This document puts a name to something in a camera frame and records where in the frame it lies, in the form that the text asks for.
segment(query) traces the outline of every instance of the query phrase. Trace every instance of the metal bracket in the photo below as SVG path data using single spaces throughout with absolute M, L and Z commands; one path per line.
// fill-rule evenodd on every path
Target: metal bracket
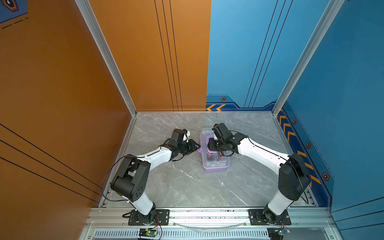
M 161 226 L 167 226 L 169 222 L 169 209 L 156 209 L 156 216 L 159 217 L 159 224 Z M 137 211 L 132 211 L 129 216 L 129 226 L 155 226 L 157 222 L 153 222 L 150 225 L 145 225 L 144 223 L 137 221 Z
M 268 223 L 264 222 L 263 220 L 263 209 L 248 209 L 248 215 L 249 220 L 251 222 L 251 225 L 269 225 Z M 283 224 L 284 225 L 291 225 L 291 219 L 288 215 L 288 212 L 284 214 L 283 218 Z

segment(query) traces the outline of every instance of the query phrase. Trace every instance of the diagonal black stripe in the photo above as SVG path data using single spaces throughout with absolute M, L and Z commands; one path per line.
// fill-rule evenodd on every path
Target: diagonal black stripe
M 65 165 L 63 162 L 60 162 L 57 158 L 53 157 L 52 155 L 48 154 L 47 152 L 45 152 L 44 150 L 42 150 L 41 148 L 39 148 L 38 146 L 34 145 L 33 143 L 31 143 L 30 141 L 26 140 L 25 138 L 23 138 L 22 136 L 20 136 L 19 134 L 15 133 L 14 131 L 10 130 L 9 128 L 7 128 L 6 126 L 4 126 L 3 124 L 0 123 L 0 126 L 2 126 L 3 128 L 7 129 L 8 131 L 10 131 L 11 133 L 15 134 L 16 136 L 18 136 L 19 138 L 23 139 L 24 141 L 26 141 L 27 143 L 31 144 L 32 146 L 34 146 L 35 148 L 39 149 L 40 151 L 42 151 L 43 153 L 45 153 L 46 155 L 50 156 L 51 158 L 55 159 L 56 161 L 58 161 L 59 163 L 61 163 L 62 165 L 66 166 L 67 168 L 71 169 L 72 171 L 74 171 L 75 173 L 79 174 L 80 176 L 82 176 L 83 178 L 87 179 L 88 181 L 90 181 L 91 183 L 93 183 L 94 185 L 100 187 L 99 185 L 97 185 L 96 183 L 92 182 L 91 180 L 89 180 L 88 178 L 84 177 L 83 175 L 81 175 L 80 173 L 78 173 L 77 171 L 73 170 L 72 168 L 68 167 L 67 165 Z
M 167 61 L 166 61 L 166 54 L 165 54 L 165 52 L 164 52 L 164 45 L 163 45 L 163 38 L 161 37 L 160 22 L 159 22 L 159 15 L 158 15 L 158 13 L 157 13 L 156 0 L 153 0 L 153 2 L 155 3 L 156 16 L 157 16 L 157 23 L 159 24 L 159 32 L 160 32 L 161 46 L 163 47 L 164 62 L 165 62 L 165 64 L 166 64 L 166 71 L 167 71 L 167 77 L 168 77 L 170 99 L 171 99 L 171 101 L 172 101 L 172 108 L 173 108 L 173 111 L 175 111 L 175 108 L 173 107 L 172 91 L 171 91 L 171 89 L 170 89 L 170 82 L 169 82 L 168 68 L 167 68 Z
M 178 66 L 178 64 L 177 64 L 175 30 L 173 29 L 172 8 L 171 8 L 171 6 L 170 6 L 170 0 L 169 0 L 169 9 L 170 9 L 170 18 L 171 18 L 171 20 L 172 20 L 173 43 L 175 44 L 176 68 L 177 68 L 177 79 L 178 79 L 178 81 L 179 81 L 180 103 L 181 103 L 181 110 L 183 110 L 183 101 L 182 101 L 182 98 L 181 98 L 181 87 L 180 87 L 180 77 L 179 77 L 179 66 Z
M 351 207 L 356 207 L 356 206 L 359 206 L 359 205 L 362 205 L 362 204 L 366 204 L 366 203 L 369 203 L 369 202 L 373 202 L 373 201 L 376 201 L 376 200 L 380 200 L 380 199 L 384 199 L 384 197 L 379 197 L 377 199 L 373 199 L 373 200 L 370 200 L 370 201 L 362 202 L 360 204 L 356 204 L 356 205 L 353 205 L 353 206 L 350 206 L 350 207 L 345 207 L 343 209 L 339 209 L 339 210 L 333 211 L 332 213 L 338 212 L 338 211 L 341 211 L 341 210 L 344 210 L 344 209 L 348 209 L 348 208 L 351 208 Z
M 26 168 L 24 168 L 24 167 L 22 167 L 22 166 L 20 166 L 20 165 L 17 165 L 16 163 L 13 163 L 13 162 L 11 162 L 11 161 L 9 161 L 9 160 L 3 158 L 3 157 L 0 157 L 0 159 L 3 159 L 4 161 L 9 162 L 9 163 L 11 163 L 11 164 L 13 164 L 13 165 L 15 165 L 15 166 L 17 166 L 17 167 L 19 167 L 19 168 L 21 168 L 21 169 L 24 169 L 24 170 L 26 170 L 26 171 L 28 171 L 28 172 L 30 172 L 30 173 L 33 173 L 34 175 L 37 175 L 37 176 L 39 176 L 39 177 L 41 177 L 41 178 L 44 178 L 45 180 L 48 180 L 48 181 L 50 181 L 50 182 L 52 182 L 52 183 L 54 183 L 54 184 L 56 184 L 56 185 L 59 185 L 60 187 L 64 187 L 63 185 L 58 184 L 57 182 L 54 182 L 54 181 L 52 181 L 52 180 L 49 180 L 48 178 L 43 177 L 43 176 L 41 176 L 41 175 L 39 175 L 39 174 L 37 174 L 37 173 L 34 173 L 34 172 L 32 172 L 31 170 L 28 170 L 28 169 L 26 169 Z M 83 197 L 85 197 L 85 198 L 88 198 L 89 200 L 92 200 L 92 201 L 94 201 L 95 203 L 98 203 L 97 201 L 95 201 L 95 200 L 93 200 L 93 199 L 91 199 L 91 198 L 89 198 L 89 197 L 87 197 L 87 196 L 84 196 L 83 194 L 80 194 L 80 193 L 78 193 L 78 192 L 75 192 L 74 190 L 71 190 L 71 189 L 69 189 L 69 188 L 67 188 L 67 187 L 64 187 L 64 188 L 65 188 L 65 189 L 68 189 L 69 191 L 74 192 L 74 193 L 76 193 L 76 194 L 78 194 L 78 195 L 80 195 L 80 196 L 83 196 Z
M 257 95 L 259 94 L 260 88 L 261 88 L 261 86 L 262 86 L 262 84 L 263 84 L 263 80 L 264 80 L 265 74 L 266 74 L 266 72 L 267 72 L 267 70 L 268 70 L 269 63 L 271 62 L 273 53 L 275 52 L 275 48 L 276 48 L 277 42 L 279 41 L 280 34 L 281 34 L 282 30 L 283 30 L 283 27 L 284 27 L 284 24 L 285 24 L 285 20 L 287 20 L 289 10 L 291 10 L 292 3 L 293 3 L 293 0 L 291 1 L 291 5 L 289 6 L 287 15 L 285 16 L 285 19 L 284 19 L 284 22 L 283 22 L 283 26 L 282 26 L 281 29 L 280 29 L 279 37 L 277 37 L 275 46 L 273 47 L 273 51 L 272 51 L 272 54 L 271 54 L 271 58 L 269 59 L 268 65 L 267 65 L 267 67 L 266 67 L 266 69 L 265 69 L 265 72 L 264 72 L 264 75 L 263 75 L 263 78 L 262 78 L 262 82 L 260 83 L 259 90 L 257 90 L 257 94 L 256 94 L 256 97 L 255 97 L 255 100 L 253 101 L 252 107 L 254 106 L 254 104 L 255 104 L 255 102 L 256 102 Z
M 255 68 L 255 72 L 253 73 L 253 77 L 252 77 L 251 84 L 249 85 L 249 90 L 248 90 L 248 93 L 247 93 L 247 97 L 245 98 L 244 107 L 245 107 L 245 104 L 247 103 L 247 99 L 248 99 L 249 92 L 251 91 L 251 87 L 252 87 L 253 79 L 254 79 L 254 77 L 255 77 L 256 69 L 257 69 L 257 66 L 259 65 L 259 61 L 260 61 L 260 57 L 261 57 L 262 52 L 263 52 L 263 48 L 264 48 L 264 44 L 265 44 L 265 40 L 266 40 L 266 37 L 267 37 L 267 35 L 268 35 L 269 28 L 270 28 L 270 26 L 271 26 L 273 16 L 275 15 L 275 11 L 276 11 L 276 7 L 277 7 L 277 3 L 278 3 L 278 2 L 279 2 L 279 0 L 276 1 L 276 5 L 275 5 L 275 8 L 274 8 L 274 10 L 273 10 L 273 14 L 272 14 L 272 17 L 271 17 L 271 21 L 269 22 L 268 30 L 267 30 L 267 32 L 266 32 L 266 34 L 265 34 L 264 43 L 263 43 L 262 49 L 261 49 L 261 51 L 260 51 L 259 59 L 257 60 L 257 64 L 256 64 L 256 68 Z
M 37 161 L 38 163 L 41 163 L 41 164 L 43 164 L 43 165 L 44 165 L 44 166 L 46 166 L 47 168 L 54 170 L 54 171 L 55 171 L 55 172 L 57 172 L 58 174 L 61 174 L 61 175 L 63 175 L 64 177 L 66 177 L 66 178 L 68 178 L 68 179 L 70 179 L 70 180 L 74 181 L 75 183 L 77 183 L 77 184 L 79 184 L 79 185 L 81 185 L 81 186 L 85 187 L 86 189 L 88 189 L 88 190 L 91 190 L 92 192 L 94 192 L 94 193 L 98 194 L 99 196 L 101 196 L 99 193 L 97 193 L 97 192 L 93 191 L 93 190 L 92 190 L 92 189 L 90 189 L 90 188 L 87 188 L 86 186 L 82 185 L 81 183 L 78 183 L 77 181 L 73 180 L 72 178 L 70 178 L 70 177 L 67 177 L 66 175 L 62 174 L 61 172 L 59 172 L 59 171 L 56 171 L 55 169 L 51 168 L 50 166 L 48 166 L 48 165 L 46 165 L 46 164 L 44 164 L 44 163 L 40 162 L 39 160 L 37 160 L 37 159 L 35 159 L 35 158 L 33 158 L 33 157 L 29 156 L 28 154 L 26 154 L 26 153 L 24 153 L 23 151 L 21 151 L 21 150 L 19 150 L 19 149 L 15 148 L 15 147 L 13 147 L 13 146 L 12 146 L 12 145 L 10 145 L 10 144 L 8 144 L 8 143 L 4 142 L 3 140 L 1 140 L 1 139 L 0 139 L 0 142 L 2 142 L 2 143 L 4 143 L 4 144 L 6 144 L 6 145 L 8 145 L 8 146 L 10 146 L 11 148 L 13 148 L 13 149 L 15 149 L 15 150 L 19 151 L 20 153 L 22 153 L 22 154 L 26 155 L 27 157 L 29 157 L 29 158 L 31 158 L 31 159 L 33 159 L 33 160 Z
M 356 217 L 367 216 L 367 215 L 371 215 L 371 214 L 378 214 L 380 212 L 384 212 L 384 210 L 378 211 L 378 212 L 371 212 L 370 214 L 363 214 L 363 215 L 359 215 L 359 216 L 355 216 L 355 217 L 349 217 L 349 218 L 345 218 L 345 219 L 340 219 L 340 220 L 337 220 L 335 222 L 344 221 L 344 220 L 348 220 L 348 219 L 352 219 L 352 218 L 356 218 Z
M 263 70 L 264 63 L 265 63 L 266 57 L 267 57 L 268 52 L 269 52 L 269 48 L 271 47 L 272 40 L 273 40 L 273 36 L 275 35 L 277 25 L 279 25 L 279 21 L 280 21 L 281 13 L 283 12 L 283 9 L 284 9 L 284 6 L 285 6 L 285 2 L 286 2 L 286 0 L 284 0 L 284 4 L 283 4 L 283 7 L 281 8 L 281 12 L 280 12 L 279 18 L 277 19 L 277 23 L 276 23 L 276 26 L 275 26 L 275 30 L 273 31 L 273 34 L 272 34 L 272 37 L 271 37 L 271 41 L 269 42 L 269 46 L 268 46 L 268 49 L 267 49 L 266 54 L 265 54 L 265 58 L 264 58 L 264 61 L 263 61 L 263 65 L 262 65 L 262 67 L 260 68 L 259 76 L 257 77 L 257 81 L 256 81 L 256 84 L 255 84 L 255 88 L 253 89 L 252 96 L 251 96 L 251 99 L 249 100 L 248 107 L 251 105 L 252 97 L 253 97 L 253 94 L 255 93 L 255 89 L 256 89 L 256 87 L 257 87 L 257 82 L 259 81 L 260 74 L 261 74 L 261 72 L 262 72 L 262 70 Z
M 383 225 L 383 223 L 377 223 L 377 224 L 372 224 L 372 225 L 366 225 L 366 226 L 361 226 L 361 227 L 371 227 L 371 226 L 377 226 L 377 225 Z M 346 228 L 346 229 L 340 229 L 340 231 L 343 231 L 343 230 L 349 230 L 349 229 L 355 229 L 355 228 L 361 228 L 361 227 L 351 227 L 351 228 Z
M 167 40 L 168 40 L 168 49 L 169 49 L 169 59 L 170 59 L 170 67 L 171 67 L 171 69 L 172 69 L 173 87 L 175 88 L 176 106 L 177 106 L 177 110 L 179 110 L 179 102 L 177 101 L 177 94 L 176 94 L 175 75 L 173 74 L 172 57 L 171 57 L 171 55 L 170 55 L 170 46 L 169 46 L 169 37 L 168 37 L 167 20 L 166 20 L 166 11 L 165 11 L 165 9 L 164 9 L 164 1 L 161 0 L 161 2 L 163 3 L 164 21 L 165 21 L 165 23 L 166 23 Z

